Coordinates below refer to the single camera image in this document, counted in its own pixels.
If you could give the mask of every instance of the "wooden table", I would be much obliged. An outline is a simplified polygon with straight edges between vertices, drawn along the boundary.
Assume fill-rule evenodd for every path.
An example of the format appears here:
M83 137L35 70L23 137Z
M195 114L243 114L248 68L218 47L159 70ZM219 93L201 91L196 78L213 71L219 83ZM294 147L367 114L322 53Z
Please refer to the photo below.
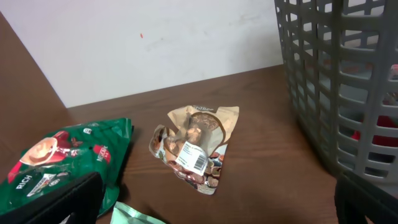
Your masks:
M173 127L167 113L185 105L240 107L211 196L178 179L148 150L155 127ZM136 127L119 200L142 213L175 224L337 223L336 180L291 113L281 66L70 108L42 131L119 117L131 118ZM111 212L98 223L110 219Z

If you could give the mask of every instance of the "brown wooden surface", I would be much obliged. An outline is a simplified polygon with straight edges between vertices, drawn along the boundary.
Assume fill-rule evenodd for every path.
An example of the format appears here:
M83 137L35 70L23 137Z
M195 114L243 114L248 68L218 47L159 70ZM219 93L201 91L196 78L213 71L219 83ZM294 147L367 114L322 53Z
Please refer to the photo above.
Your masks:
M153 157L149 140L185 105L239 106L220 184L203 195ZM134 146L120 201L169 223L336 223L336 184L292 117L282 67L175 86L69 109L74 122L131 118ZM98 220L109 223L111 213Z
M13 166L15 152L48 131L63 103L0 13L0 176Z

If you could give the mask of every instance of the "black object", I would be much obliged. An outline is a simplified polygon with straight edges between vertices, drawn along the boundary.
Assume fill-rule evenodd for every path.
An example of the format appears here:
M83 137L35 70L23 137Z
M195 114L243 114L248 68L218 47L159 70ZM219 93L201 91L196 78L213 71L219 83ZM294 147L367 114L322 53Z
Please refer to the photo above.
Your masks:
M398 223L398 200L350 171L336 184L335 205L339 224Z
M0 223L95 223L104 197L98 172L90 172L31 203L0 216Z

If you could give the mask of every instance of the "gray laundry basket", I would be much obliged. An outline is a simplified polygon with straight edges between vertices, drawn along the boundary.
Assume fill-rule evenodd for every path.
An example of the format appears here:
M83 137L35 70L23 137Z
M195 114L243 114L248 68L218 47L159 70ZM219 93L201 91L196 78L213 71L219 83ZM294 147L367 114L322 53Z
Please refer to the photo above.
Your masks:
M398 196L398 105L386 101L398 92L398 0L275 0L275 9L290 100L322 162Z

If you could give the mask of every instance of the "beige package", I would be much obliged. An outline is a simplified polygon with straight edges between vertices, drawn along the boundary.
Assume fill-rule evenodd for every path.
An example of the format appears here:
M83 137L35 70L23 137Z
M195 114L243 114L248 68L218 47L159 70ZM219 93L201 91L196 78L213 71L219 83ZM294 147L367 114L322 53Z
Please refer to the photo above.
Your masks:
M149 150L199 192L214 194L221 173L228 140L239 116L239 107L217 110L185 106L168 113L178 128L159 125Z

